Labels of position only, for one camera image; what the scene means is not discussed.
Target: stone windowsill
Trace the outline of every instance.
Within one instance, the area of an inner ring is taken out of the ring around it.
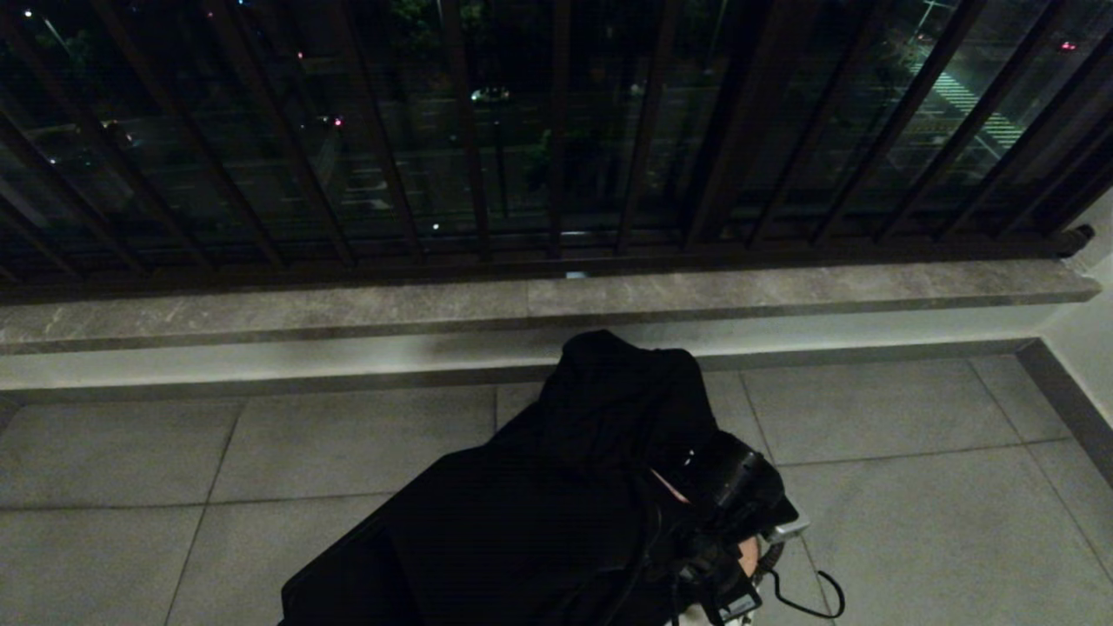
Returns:
[[[367,286],[0,305],[0,354],[1084,302],[1050,260]]]

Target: white wall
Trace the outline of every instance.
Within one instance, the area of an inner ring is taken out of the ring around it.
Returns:
[[[1101,281],[1101,295],[1063,305],[1040,335],[1113,426],[1113,190],[1075,224],[1091,224],[1095,238],[1075,260],[1075,268]]]
[[[642,348],[696,355],[1036,336],[1058,305],[999,306],[638,324],[611,330]],[[334,376],[555,363],[570,336],[540,329],[95,353],[0,356],[0,391]]]

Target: dark railing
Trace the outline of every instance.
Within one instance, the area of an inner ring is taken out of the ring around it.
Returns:
[[[1113,184],[1111,28],[1099,0],[8,3],[0,297],[1070,255]]]

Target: black fabric cover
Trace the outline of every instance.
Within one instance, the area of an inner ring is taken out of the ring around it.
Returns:
[[[654,538],[667,550],[661,538],[691,515],[648,468],[669,473],[716,428],[689,353],[640,350],[605,331],[572,339],[538,402],[486,444],[439,460],[372,516],[398,559],[406,604],[420,613],[413,623],[601,623],[631,558]],[[301,615],[313,615],[305,623],[329,623],[329,614],[358,623],[358,612],[342,606],[358,601],[331,593],[314,609],[305,590],[306,579],[326,589],[322,581],[338,579],[337,569],[356,567],[344,552],[366,542],[342,544],[284,589],[288,599],[303,581]],[[668,580],[636,574],[612,624],[663,624]],[[358,573],[342,578],[344,593],[359,588]],[[287,607],[287,622],[301,624],[295,617]]]

